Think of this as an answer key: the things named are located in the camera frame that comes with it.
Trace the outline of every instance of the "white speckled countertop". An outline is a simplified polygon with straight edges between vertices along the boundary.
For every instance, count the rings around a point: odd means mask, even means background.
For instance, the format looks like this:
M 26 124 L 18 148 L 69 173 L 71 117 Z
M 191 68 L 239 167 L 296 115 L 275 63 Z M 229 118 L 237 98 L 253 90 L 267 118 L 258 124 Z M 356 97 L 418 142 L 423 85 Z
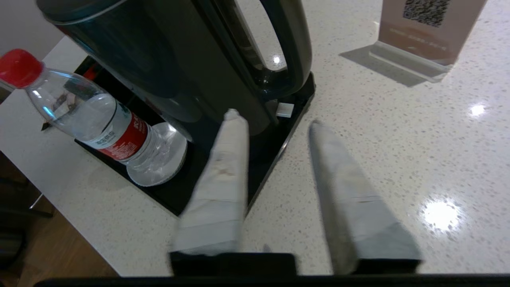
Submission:
M 307 142 L 308 124 L 319 118 L 416 238 L 420 272 L 510 272 L 510 3 L 488 1 L 437 84 L 368 58 L 380 1 L 303 4 L 316 95 L 245 220 L 244 250 L 291 252 L 301 274 L 331 273 Z M 276 50 L 261 45 L 264 55 Z M 64 38 L 45 62 L 74 70 L 84 57 Z M 14 92 L 0 105 L 0 148 L 120 275 L 170 274 L 175 217 L 72 139 L 40 126 L 27 97 Z

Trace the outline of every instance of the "plastic bottle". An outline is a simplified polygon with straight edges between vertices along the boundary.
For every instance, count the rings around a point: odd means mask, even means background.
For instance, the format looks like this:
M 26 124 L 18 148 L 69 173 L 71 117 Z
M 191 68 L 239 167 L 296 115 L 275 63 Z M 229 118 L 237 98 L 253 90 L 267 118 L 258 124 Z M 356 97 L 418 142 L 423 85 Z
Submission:
M 170 160 L 170 144 L 159 133 L 80 75 L 46 68 L 15 49 L 0 58 L 0 79 L 24 89 L 53 126 L 135 170 L 157 170 Z

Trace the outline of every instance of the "black kettle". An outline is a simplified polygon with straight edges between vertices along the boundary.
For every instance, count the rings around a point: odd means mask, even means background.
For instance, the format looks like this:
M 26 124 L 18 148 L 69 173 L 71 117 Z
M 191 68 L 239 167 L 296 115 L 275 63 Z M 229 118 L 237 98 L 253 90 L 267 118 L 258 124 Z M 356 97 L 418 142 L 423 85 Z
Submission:
M 209 151 L 223 114 L 248 121 L 250 155 L 278 124 L 266 103 L 297 92 L 312 50 L 298 0 L 261 0 L 287 68 L 262 64 L 234 0 L 37 0 L 45 18 L 190 141 Z

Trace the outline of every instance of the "wooden floor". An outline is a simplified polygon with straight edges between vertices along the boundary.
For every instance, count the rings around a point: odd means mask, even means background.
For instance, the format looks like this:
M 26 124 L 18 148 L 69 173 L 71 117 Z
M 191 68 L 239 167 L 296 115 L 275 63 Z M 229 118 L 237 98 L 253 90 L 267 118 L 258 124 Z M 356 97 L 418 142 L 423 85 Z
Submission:
M 8 171 L 6 170 L 6 166 L 9 165 L 5 163 L 5 160 L 3 154 L 0 154 L 0 174 L 2 176 L 13 173 L 12 167 L 8 168 Z M 16 177 L 19 181 L 20 176 L 15 175 L 14 178 Z M 5 190 L 5 187 L 0 186 L 0 194 Z M 23 192 L 29 195 L 27 197 L 33 198 L 33 193 L 38 191 L 28 183 L 28 187 Z M 48 278 L 118 276 L 46 199 L 43 198 L 36 209 L 53 211 L 54 217 L 52 219 L 27 219 L 21 218 L 21 216 L 1 215 L 2 222 L 5 223 L 7 219 L 10 227 L 22 228 L 27 237 L 27 246 L 20 258 L 9 269 L 9 274 L 0 272 L 0 281 L 5 286 L 33 286 Z M 19 276 L 19 280 L 9 278 L 12 277 L 12 274 Z

